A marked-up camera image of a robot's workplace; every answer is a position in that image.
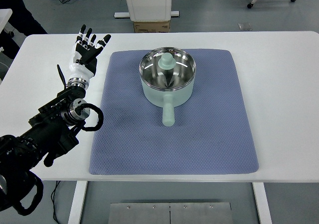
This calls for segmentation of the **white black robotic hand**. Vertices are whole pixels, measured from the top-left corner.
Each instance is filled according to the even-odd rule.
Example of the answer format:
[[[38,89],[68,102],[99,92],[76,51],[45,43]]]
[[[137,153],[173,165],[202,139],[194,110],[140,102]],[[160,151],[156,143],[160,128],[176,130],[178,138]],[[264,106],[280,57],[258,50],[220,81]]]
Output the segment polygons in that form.
[[[82,25],[72,47],[68,85],[75,82],[82,83],[84,86],[89,85],[90,79],[96,74],[97,56],[110,39],[111,35],[107,34],[103,39],[96,41],[96,35],[92,33],[92,29]]]

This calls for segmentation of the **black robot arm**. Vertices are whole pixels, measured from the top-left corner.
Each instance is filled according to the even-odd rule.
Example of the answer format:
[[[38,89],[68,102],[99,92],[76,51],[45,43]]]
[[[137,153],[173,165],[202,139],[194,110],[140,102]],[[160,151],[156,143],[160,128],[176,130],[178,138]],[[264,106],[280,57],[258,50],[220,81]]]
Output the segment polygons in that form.
[[[59,71],[64,90],[29,120],[31,129],[21,136],[0,138],[0,209],[13,207],[20,215],[32,213],[43,197],[42,180],[31,169],[40,161],[46,167],[65,155],[78,143],[77,134],[97,131],[103,125],[100,108],[84,101],[90,71],[73,72],[65,80]]]

